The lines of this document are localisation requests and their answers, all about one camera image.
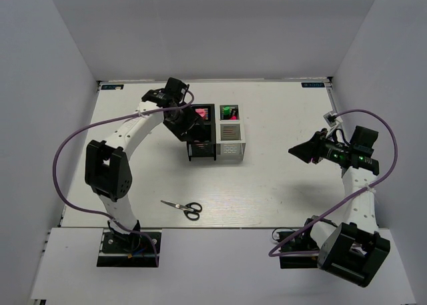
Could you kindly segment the pink glue stick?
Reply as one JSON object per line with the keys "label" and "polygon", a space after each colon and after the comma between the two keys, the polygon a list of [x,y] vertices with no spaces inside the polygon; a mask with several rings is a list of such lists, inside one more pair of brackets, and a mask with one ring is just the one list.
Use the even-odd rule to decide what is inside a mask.
{"label": "pink glue stick", "polygon": [[203,119],[205,119],[205,117],[206,117],[206,110],[205,109],[197,108],[195,111],[198,115],[200,115]]}

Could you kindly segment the pink correction tape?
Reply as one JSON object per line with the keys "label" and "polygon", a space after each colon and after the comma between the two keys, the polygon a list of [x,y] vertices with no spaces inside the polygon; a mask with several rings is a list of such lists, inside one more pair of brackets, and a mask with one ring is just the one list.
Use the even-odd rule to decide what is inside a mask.
{"label": "pink correction tape", "polygon": [[195,143],[194,147],[197,149],[197,151],[202,152],[212,152],[214,150],[214,147],[211,143]]}

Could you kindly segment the black handled scissors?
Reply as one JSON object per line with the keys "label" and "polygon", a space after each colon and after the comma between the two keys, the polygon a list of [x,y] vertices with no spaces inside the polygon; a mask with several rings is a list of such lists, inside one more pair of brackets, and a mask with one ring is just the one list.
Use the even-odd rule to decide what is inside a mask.
{"label": "black handled scissors", "polygon": [[179,203],[162,200],[161,203],[167,206],[173,207],[177,210],[181,210],[184,213],[184,216],[191,221],[198,221],[200,218],[200,214],[203,210],[202,206],[197,202],[191,202],[191,203],[182,205]]}

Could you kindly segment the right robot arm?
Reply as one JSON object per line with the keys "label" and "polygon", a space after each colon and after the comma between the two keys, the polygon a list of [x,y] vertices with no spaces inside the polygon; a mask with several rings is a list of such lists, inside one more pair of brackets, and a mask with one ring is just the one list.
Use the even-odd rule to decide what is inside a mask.
{"label": "right robot arm", "polygon": [[317,216],[308,218],[307,222],[315,224],[282,247],[287,255],[280,262],[284,268],[295,266],[298,252],[305,252],[319,269],[365,288],[390,252],[389,240],[379,234],[372,187],[380,171],[372,158],[378,132],[357,126],[350,141],[338,141],[336,133],[324,128],[289,153],[306,163],[328,160],[338,164],[345,195],[362,193],[348,202],[339,224]]}

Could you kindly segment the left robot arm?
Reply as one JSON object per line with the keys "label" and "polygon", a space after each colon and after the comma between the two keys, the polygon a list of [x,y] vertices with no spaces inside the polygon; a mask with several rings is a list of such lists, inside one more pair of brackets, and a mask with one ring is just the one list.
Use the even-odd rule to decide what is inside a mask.
{"label": "left robot arm", "polygon": [[102,201],[111,215],[109,229],[118,236],[118,243],[127,251],[141,243],[139,220],[128,198],[133,177],[130,158],[154,128],[163,124],[179,141],[200,140],[194,131],[202,124],[200,114],[184,101],[191,95],[189,85],[170,77],[165,87],[149,90],[141,99],[135,115],[107,138],[89,142],[85,157],[85,183]]}

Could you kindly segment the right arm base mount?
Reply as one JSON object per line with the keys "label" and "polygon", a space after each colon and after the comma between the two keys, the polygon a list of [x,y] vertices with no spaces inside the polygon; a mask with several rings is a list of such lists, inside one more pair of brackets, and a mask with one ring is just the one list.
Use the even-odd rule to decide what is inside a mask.
{"label": "right arm base mount", "polygon": [[307,233],[282,246],[280,252],[293,252],[291,256],[280,257],[280,268],[283,270],[317,268],[319,247]]}

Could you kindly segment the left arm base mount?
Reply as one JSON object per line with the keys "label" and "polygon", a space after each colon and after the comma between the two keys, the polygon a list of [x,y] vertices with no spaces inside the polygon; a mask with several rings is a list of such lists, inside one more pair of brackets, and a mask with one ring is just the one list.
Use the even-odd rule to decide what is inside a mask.
{"label": "left arm base mount", "polygon": [[98,268],[156,268],[154,249],[144,236],[117,236],[104,230],[96,266]]}

